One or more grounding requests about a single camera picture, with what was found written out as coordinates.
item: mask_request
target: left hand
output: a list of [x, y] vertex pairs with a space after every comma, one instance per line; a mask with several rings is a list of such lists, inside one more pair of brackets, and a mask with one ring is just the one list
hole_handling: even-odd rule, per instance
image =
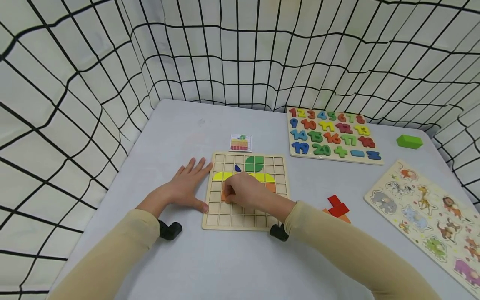
[[210, 162], [204, 168], [204, 164], [205, 157], [202, 157], [196, 166], [195, 158], [192, 157], [186, 167], [181, 166], [179, 168], [172, 180], [151, 191], [137, 206], [137, 209], [150, 212], [157, 218], [168, 204], [190, 206], [202, 213], [208, 212], [207, 203], [195, 197], [197, 185], [213, 166]]

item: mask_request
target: black clip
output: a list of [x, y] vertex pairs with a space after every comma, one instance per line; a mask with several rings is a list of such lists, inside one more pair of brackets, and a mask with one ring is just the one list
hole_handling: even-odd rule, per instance
[[174, 240], [182, 231], [179, 222], [173, 222], [172, 225], [167, 226], [163, 221], [158, 220], [160, 224], [160, 237], [166, 240]]
[[273, 237], [276, 237], [277, 239], [281, 241], [287, 241], [288, 240], [288, 234], [285, 232], [285, 229], [283, 227], [283, 224], [281, 226], [275, 224], [270, 228], [270, 235]]

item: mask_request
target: white curtain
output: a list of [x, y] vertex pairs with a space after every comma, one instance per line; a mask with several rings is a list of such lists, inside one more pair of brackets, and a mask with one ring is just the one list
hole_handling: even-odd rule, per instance
[[0, 299], [45, 298], [164, 98], [422, 129], [480, 206], [478, 1], [0, 6]]

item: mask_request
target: beige sleeve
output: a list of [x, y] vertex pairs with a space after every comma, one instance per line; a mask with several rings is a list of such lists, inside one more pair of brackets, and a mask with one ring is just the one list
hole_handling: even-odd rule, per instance
[[295, 205], [285, 230], [366, 286], [376, 300], [440, 299], [417, 270], [388, 247], [305, 202]]
[[133, 209], [54, 289], [48, 300], [114, 299], [125, 276], [152, 247], [160, 233], [157, 219]]

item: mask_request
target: colorful wooden number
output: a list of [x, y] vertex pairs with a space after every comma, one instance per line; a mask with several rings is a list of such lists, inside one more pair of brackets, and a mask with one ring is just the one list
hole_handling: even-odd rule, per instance
[[315, 118], [315, 112], [313, 110], [309, 110], [308, 112], [308, 118], [309, 119], [314, 119]]
[[312, 147], [315, 148], [313, 154], [315, 155], [325, 155], [330, 156], [331, 150], [328, 145], [319, 145], [319, 144], [312, 144]]
[[382, 158], [379, 156], [379, 152], [377, 151], [367, 151], [367, 155], [369, 159], [374, 159], [374, 160], [382, 160]]
[[299, 121], [297, 119], [290, 119], [290, 125], [292, 125], [292, 128], [296, 128], [298, 123]]
[[307, 133], [307, 135], [310, 137], [313, 143], [321, 143], [324, 140], [321, 132], [310, 131]]
[[329, 111], [329, 112], [327, 112], [327, 115], [328, 115], [328, 119], [329, 119], [330, 121], [335, 121], [335, 120], [336, 120], [335, 112]]
[[322, 120], [326, 120], [327, 115], [325, 115], [325, 111], [322, 110], [321, 112], [319, 112], [317, 118], [322, 119]]
[[365, 124], [365, 120], [363, 119], [363, 117], [361, 115], [357, 115], [357, 122], [359, 124]]
[[362, 143], [364, 147], [367, 148], [375, 148], [375, 143], [373, 142], [371, 137], [359, 137], [359, 141]]
[[339, 120], [340, 122], [346, 122], [346, 121], [347, 121], [347, 118], [345, 118], [345, 116], [344, 116], [343, 114], [339, 114], [339, 115], [338, 115], [338, 120]]
[[320, 121], [318, 124], [322, 127], [323, 131], [327, 131], [327, 128], [330, 129], [330, 132], [334, 132], [335, 128], [333, 127], [332, 122]]
[[337, 123], [335, 125], [340, 130], [340, 133], [353, 133], [352, 129], [350, 129], [350, 125], [345, 123]]
[[305, 133], [305, 130], [302, 130], [301, 132], [298, 132], [296, 129], [290, 131], [291, 134], [293, 134], [293, 139], [296, 141], [298, 139], [301, 139], [303, 141], [306, 141], [308, 139], [307, 134]]
[[348, 122], [349, 122], [349, 123], [353, 123], [353, 121], [354, 121], [354, 119], [355, 119], [355, 115], [347, 114], [347, 117], [348, 117]]
[[338, 156], [340, 156], [341, 158], [344, 158], [345, 155], [348, 154], [348, 151], [345, 150], [342, 146], [337, 146], [333, 152], [337, 153]]
[[370, 135], [370, 130], [365, 125], [357, 125], [354, 128], [360, 135]]
[[330, 135], [329, 132], [326, 132], [326, 133], [324, 133], [324, 137], [327, 138], [327, 142], [329, 144], [331, 144], [331, 143], [339, 144], [341, 142], [340, 138], [338, 137], [338, 133], [335, 133], [334, 135]]
[[297, 110], [296, 109], [292, 108], [292, 109], [289, 109], [288, 111], [292, 113], [292, 118], [297, 117]]
[[345, 142], [345, 145], [347, 146], [357, 145], [357, 137], [353, 134], [343, 134], [340, 138]]
[[317, 124], [315, 124], [314, 121], [308, 121], [307, 119], [303, 119], [301, 123], [303, 124], [305, 129], [313, 129], [313, 130], [317, 129]]
[[310, 146], [307, 143], [299, 143], [299, 142], [294, 142], [292, 144], [292, 147], [295, 148], [296, 154], [300, 154], [300, 150], [302, 151], [302, 154], [307, 154], [308, 148], [310, 148]]
[[305, 111], [303, 109], [297, 108], [297, 113], [299, 115], [299, 118], [306, 118]]

